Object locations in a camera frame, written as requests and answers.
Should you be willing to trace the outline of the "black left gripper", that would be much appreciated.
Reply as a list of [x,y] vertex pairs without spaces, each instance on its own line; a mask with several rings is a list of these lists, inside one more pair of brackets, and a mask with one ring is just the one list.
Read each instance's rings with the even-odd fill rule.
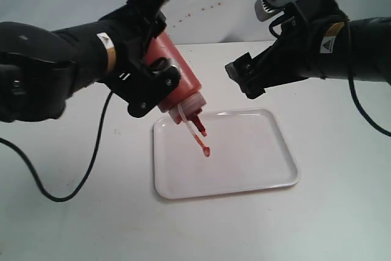
[[135,118],[145,116],[162,102],[181,79],[172,58],[144,58],[151,40],[166,28],[161,8],[169,1],[127,0],[102,18],[111,28],[116,53],[114,70],[103,82],[127,102],[128,114]]

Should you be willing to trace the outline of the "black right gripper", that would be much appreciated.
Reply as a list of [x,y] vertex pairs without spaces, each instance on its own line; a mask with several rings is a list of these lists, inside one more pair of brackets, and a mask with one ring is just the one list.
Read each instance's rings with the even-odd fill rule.
[[225,65],[228,77],[251,100],[269,87],[305,80],[299,67],[308,61],[315,35],[346,16],[336,0],[284,0],[278,10],[283,15],[269,25],[275,43],[254,58],[245,53]]

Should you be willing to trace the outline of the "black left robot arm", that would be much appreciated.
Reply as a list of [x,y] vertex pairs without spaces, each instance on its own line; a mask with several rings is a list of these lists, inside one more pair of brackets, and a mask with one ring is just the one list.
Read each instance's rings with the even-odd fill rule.
[[105,84],[141,118],[180,81],[166,57],[147,62],[152,40],[166,28],[168,0],[127,0],[93,23],[48,31],[1,23],[1,120],[58,119],[66,101],[93,83]]

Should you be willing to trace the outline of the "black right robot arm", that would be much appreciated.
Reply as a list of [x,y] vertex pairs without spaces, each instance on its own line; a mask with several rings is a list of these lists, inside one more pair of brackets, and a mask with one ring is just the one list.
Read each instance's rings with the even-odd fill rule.
[[289,0],[282,11],[271,46],[225,66],[247,98],[308,78],[390,82],[390,18],[350,21],[336,0]]

